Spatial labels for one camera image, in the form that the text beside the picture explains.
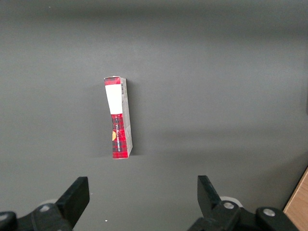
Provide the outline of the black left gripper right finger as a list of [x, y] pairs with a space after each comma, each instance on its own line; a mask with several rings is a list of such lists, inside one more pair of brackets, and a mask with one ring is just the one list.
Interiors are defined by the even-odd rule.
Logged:
[[209, 178], [198, 176], [197, 199], [203, 216], [190, 231], [296, 231], [295, 224], [279, 209], [259, 207], [251, 213], [231, 200], [222, 200]]

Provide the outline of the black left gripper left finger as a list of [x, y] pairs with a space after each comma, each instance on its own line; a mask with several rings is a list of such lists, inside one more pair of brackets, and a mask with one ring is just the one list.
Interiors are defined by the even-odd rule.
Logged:
[[72, 231], [90, 201], [88, 177], [78, 177], [55, 203], [45, 203], [18, 218], [0, 213], [2, 231]]

